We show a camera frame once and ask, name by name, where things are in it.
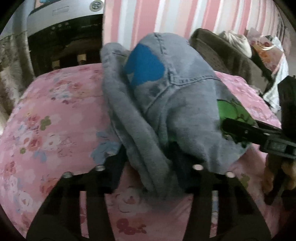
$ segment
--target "curtain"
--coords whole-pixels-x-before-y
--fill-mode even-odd
[[[24,90],[34,80],[27,32],[0,40],[0,135]]]

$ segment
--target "gray fabric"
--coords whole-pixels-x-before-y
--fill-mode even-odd
[[[133,74],[124,71],[129,52],[118,43],[105,45],[101,59],[113,127],[144,186],[159,196],[178,190],[172,163],[163,154],[172,140],[209,171],[224,174],[246,149],[224,138],[217,100],[237,99],[184,38],[154,33],[140,44],[164,65],[160,79],[131,88]]]

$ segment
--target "white cloth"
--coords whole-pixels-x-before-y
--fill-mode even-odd
[[[278,39],[278,37],[274,37],[272,40],[272,43],[276,47],[278,47],[281,51],[284,51],[281,45],[281,41]],[[274,76],[272,76],[275,80],[274,84],[271,87],[271,89],[263,95],[263,99],[270,104],[271,110],[273,113],[277,113],[281,109],[279,105],[279,92],[278,92],[277,85],[288,75],[289,75],[288,62],[287,62],[286,56],[283,54],[279,70]]]
[[[220,34],[220,37],[228,41],[233,47],[240,50],[248,58],[252,57],[252,50],[246,36],[229,30],[227,32],[223,31]]]

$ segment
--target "striped wallpaper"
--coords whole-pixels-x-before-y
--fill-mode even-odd
[[[197,28],[243,34],[253,27],[275,36],[280,22],[272,0],[106,0],[103,41],[132,49],[147,33],[189,38]]]

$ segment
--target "pink floral bedsheet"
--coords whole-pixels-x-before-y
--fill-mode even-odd
[[[274,114],[246,82],[216,73],[257,120],[280,126]],[[62,173],[85,173],[116,153],[101,90],[101,64],[71,67],[39,76],[12,112],[0,139],[0,203],[25,236],[40,205]],[[231,170],[237,175],[276,234],[281,204],[266,206],[261,191],[266,154],[253,145]],[[119,188],[106,195],[117,241],[182,240],[192,196],[158,200],[142,192],[138,174],[126,165]],[[81,195],[81,230],[85,237],[85,195]],[[212,218],[212,234],[217,228]]]

